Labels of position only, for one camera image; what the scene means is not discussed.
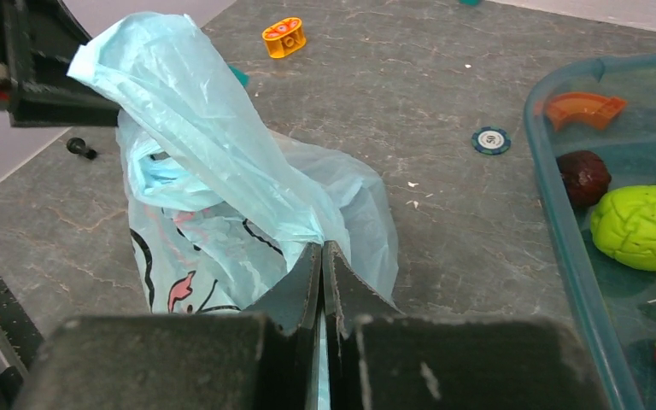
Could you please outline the light blue plastic bag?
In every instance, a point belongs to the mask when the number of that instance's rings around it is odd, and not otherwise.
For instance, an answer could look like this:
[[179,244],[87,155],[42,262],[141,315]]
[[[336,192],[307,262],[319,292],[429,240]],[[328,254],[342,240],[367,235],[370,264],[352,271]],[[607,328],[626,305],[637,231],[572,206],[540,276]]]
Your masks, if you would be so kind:
[[80,46],[67,73],[120,107],[128,223],[151,312],[246,308],[326,241],[390,297],[398,243],[381,177],[270,131],[190,17],[129,15]]

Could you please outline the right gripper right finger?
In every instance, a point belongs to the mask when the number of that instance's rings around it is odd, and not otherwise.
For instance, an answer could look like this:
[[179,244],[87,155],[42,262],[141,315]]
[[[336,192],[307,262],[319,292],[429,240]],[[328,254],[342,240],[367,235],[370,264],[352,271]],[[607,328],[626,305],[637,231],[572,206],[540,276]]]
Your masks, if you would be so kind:
[[322,249],[334,409],[602,409],[577,334],[542,316],[406,315]]

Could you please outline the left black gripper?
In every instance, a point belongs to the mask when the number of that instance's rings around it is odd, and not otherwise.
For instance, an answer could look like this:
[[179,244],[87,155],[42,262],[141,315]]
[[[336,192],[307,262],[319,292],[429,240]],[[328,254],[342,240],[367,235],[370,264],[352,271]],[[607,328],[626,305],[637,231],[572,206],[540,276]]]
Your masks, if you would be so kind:
[[53,0],[0,0],[0,112],[12,127],[114,127],[119,107],[67,76],[91,35]]

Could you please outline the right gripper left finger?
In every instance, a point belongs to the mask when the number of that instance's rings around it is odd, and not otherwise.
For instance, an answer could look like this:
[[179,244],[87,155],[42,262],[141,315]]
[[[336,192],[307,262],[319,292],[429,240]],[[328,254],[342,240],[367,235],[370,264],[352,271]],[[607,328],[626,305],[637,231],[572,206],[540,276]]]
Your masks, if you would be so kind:
[[82,316],[42,345],[17,409],[305,409],[321,248],[241,313]]

